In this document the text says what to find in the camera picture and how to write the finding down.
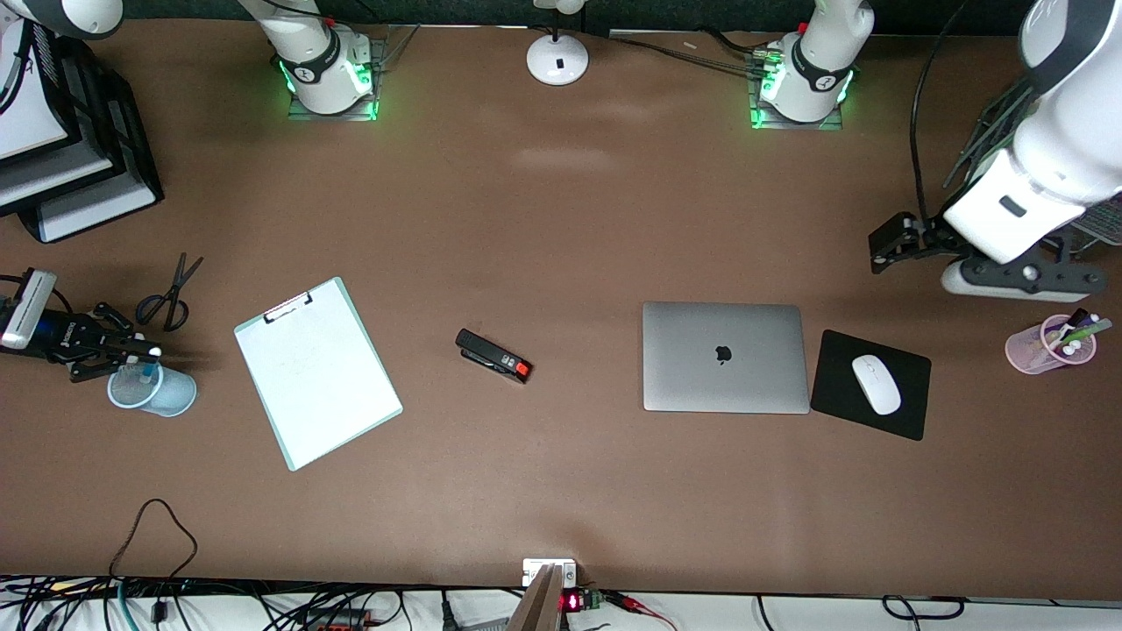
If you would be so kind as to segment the white paper sheet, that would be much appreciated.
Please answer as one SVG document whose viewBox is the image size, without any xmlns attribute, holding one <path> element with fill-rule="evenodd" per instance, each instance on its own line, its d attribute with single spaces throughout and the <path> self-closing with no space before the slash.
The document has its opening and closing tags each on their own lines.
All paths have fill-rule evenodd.
<svg viewBox="0 0 1122 631">
<path fill-rule="evenodd" d="M 67 139 L 67 128 L 47 101 L 48 83 L 39 61 L 31 60 L 11 106 L 0 113 L 0 161 Z"/>
</svg>

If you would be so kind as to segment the mint clipboard with white paper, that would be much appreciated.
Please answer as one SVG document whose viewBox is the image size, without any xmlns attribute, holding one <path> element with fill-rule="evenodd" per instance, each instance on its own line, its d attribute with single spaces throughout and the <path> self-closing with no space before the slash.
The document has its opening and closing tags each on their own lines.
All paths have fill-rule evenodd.
<svg viewBox="0 0 1122 631">
<path fill-rule="evenodd" d="M 289 470 L 403 412 L 339 276 L 252 316 L 233 335 Z"/>
</svg>

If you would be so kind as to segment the black letter tray stack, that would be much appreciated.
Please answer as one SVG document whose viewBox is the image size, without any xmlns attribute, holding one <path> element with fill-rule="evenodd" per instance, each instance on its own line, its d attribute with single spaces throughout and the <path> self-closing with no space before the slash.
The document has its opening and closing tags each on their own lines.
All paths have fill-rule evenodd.
<svg viewBox="0 0 1122 631">
<path fill-rule="evenodd" d="M 0 161 L 0 218 L 42 244 L 68 239 L 160 203 L 164 192 L 129 82 L 88 44 L 17 18 L 0 36 L 0 113 L 38 60 L 47 101 L 68 137 Z"/>
</svg>

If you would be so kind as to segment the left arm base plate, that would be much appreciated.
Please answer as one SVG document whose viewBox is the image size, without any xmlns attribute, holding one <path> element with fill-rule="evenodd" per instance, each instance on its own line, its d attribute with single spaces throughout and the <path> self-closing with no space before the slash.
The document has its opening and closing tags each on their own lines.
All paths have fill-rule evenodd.
<svg viewBox="0 0 1122 631">
<path fill-rule="evenodd" d="M 820 129 L 821 131 L 839 131 L 842 129 L 842 103 L 847 97 L 847 88 L 853 79 L 853 72 L 846 74 L 838 89 L 828 91 L 831 95 L 830 111 L 813 121 L 800 120 L 784 113 L 778 103 L 792 103 L 794 92 L 792 86 L 797 81 L 788 72 L 783 44 L 774 40 L 754 49 L 745 57 L 747 67 L 747 85 L 749 85 L 749 122 L 755 129 Z"/>
</svg>

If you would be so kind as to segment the blue mesh pen cup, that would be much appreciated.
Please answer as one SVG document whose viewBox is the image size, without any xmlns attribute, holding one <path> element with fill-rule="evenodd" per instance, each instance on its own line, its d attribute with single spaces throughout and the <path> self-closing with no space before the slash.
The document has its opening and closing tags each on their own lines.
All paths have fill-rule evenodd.
<svg viewBox="0 0 1122 631">
<path fill-rule="evenodd" d="M 140 364 L 125 365 L 109 376 L 107 394 L 110 402 L 125 410 L 139 410 L 160 418 L 174 418 L 188 411 L 197 396 L 197 384 L 183 372 L 160 364 L 156 387 L 139 382 Z"/>
</svg>

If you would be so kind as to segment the white computer mouse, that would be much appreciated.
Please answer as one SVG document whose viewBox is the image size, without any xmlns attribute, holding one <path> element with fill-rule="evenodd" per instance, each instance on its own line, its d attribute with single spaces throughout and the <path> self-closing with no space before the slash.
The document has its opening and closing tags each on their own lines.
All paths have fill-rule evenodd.
<svg viewBox="0 0 1122 631">
<path fill-rule="evenodd" d="M 901 392 L 888 364 L 865 354 L 852 360 L 852 372 L 867 403 L 877 415 L 892 415 L 902 405 Z"/>
</svg>

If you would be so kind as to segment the white round lamp base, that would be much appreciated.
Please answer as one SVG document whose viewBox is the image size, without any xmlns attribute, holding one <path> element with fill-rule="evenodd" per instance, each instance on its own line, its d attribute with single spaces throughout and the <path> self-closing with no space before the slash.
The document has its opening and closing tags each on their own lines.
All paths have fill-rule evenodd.
<svg viewBox="0 0 1122 631">
<path fill-rule="evenodd" d="M 582 13 L 586 0 L 532 0 L 540 11 L 549 11 L 553 22 L 548 33 L 528 45 L 526 67 L 545 85 L 569 85 L 589 67 L 589 52 L 577 37 L 561 33 L 561 17 Z"/>
</svg>

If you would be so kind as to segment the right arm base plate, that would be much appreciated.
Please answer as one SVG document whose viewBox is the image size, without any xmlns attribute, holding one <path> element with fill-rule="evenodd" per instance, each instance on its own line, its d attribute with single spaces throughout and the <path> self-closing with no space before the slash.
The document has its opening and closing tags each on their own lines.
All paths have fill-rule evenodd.
<svg viewBox="0 0 1122 631">
<path fill-rule="evenodd" d="M 288 118 L 294 121 L 373 121 L 380 107 L 381 53 L 385 40 L 370 40 L 347 25 L 331 28 L 339 40 L 339 55 L 319 73 L 316 82 L 309 68 L 277 60 L 291 95 Z"/>
</svg>

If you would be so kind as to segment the white socket box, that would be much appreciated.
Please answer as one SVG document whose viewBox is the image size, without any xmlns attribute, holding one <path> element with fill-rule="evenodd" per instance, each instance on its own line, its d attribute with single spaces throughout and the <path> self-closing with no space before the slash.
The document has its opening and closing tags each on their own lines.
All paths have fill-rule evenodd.
<svg viewBox="0 0 1122 631">
<path fill-rule="evenodd" d="M 579 575 L 578 564 L 571 558 L 525 558 L 522 560 L 522 587 L 528 587 L 530 583 L 536 579 L 536 574 L 541 568 L 550 566 L 550 564 L 555 564 L 561 568 L 564 589 L 577 587 Z"/>
</svg>

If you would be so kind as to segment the silver laptop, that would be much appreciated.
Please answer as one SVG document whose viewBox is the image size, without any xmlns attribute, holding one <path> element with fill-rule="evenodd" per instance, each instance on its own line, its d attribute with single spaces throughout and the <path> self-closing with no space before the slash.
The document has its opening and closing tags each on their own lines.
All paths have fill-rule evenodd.
<svg viewBox="0 0 1122 631">
<path fill-rule="evenodd" d="M 684 413 L 810 411 L 795 305 L 645 302 L 643 406 Z"/>
</svg>

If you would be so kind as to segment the pink mesh pen cup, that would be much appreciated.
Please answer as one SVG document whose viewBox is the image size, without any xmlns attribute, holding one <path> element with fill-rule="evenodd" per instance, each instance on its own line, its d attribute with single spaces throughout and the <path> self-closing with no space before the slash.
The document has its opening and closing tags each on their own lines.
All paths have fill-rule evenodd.
<svg viewBox="0 0 1122 631">
<path fill-rule="evenodd" d="M 1078 340 L 1079 347 L 1072 353 L 1063 351 L 1063 346 L 1051 349 L 1047 339 L 1054 326 L 1063 326 L 1069 316 L 1050 316 L 1021 332 L 1013 333 L 1005 341 L 1005 356 L 1010 365 L 1026 375 L 1063 369 L 1089 363 L 1097 355 L 1097 337 Z"/>
</svg>

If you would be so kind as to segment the black scissors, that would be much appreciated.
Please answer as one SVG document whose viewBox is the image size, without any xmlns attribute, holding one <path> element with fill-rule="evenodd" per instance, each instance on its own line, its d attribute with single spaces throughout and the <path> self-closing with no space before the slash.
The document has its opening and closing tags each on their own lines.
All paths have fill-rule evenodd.
<svg viewBox="0 0 1122 631">
<path fill-rule="evenodd" d="M 188 280 L 204 262 L 204 257 L 197 257 L 191 265 L 186 264 L 188 255 L 181 252 L 171 287 L 160 294 L 146 296 L 135 308 L 137 323 L 147 326 L 156 319 L 160 310 L 165 310 L 165 318 L 160 328 L 164 332 L 174 332 L 184 326 L 188 320 L 188 304 L 181 299 L 181 291 Z"/>
</svg>

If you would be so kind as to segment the grey mounting post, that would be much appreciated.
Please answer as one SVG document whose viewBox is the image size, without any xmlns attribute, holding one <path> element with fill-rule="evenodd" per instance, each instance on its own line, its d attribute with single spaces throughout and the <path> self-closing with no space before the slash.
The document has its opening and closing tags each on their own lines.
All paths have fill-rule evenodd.
<svg viewBox="0 0 1122 631">
<path fill-rule="evenodd" d="M 504 631 L 560 631 L 565 565 L 540 564 Z"/>
</svg>

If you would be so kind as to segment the grey metal mesh tray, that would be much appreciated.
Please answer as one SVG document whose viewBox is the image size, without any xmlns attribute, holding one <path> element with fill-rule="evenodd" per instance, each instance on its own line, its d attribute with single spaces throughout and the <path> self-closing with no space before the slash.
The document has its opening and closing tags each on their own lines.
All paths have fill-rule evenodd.
<svg viewBox="0 0 1122 631">
<path fill-rule="evenodd" d="M 1122 192 L 1089 207 L 1069 227 L 1076 252 L 1097 245 L 1122 246 Z"/>
</svg>

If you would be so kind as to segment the black mouse pad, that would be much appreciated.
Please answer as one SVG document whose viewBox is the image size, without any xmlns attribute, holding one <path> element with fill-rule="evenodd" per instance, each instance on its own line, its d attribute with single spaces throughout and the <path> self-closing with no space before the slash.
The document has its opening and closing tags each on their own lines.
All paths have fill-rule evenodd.
<svg viewBox="0 0 1122 631">
<path fill-rule="evenodd" d="M 881 417 L 872 411 L 852 372 L 852 360 L 865 354 L 885 362 L 898 384 L 902 405 L 892 415 Z M 820 341 L 811 410 L 920 441 L 925 436 L 930 377 L 931 362 L 921 355 L 827 329 Z"/>
</svg>

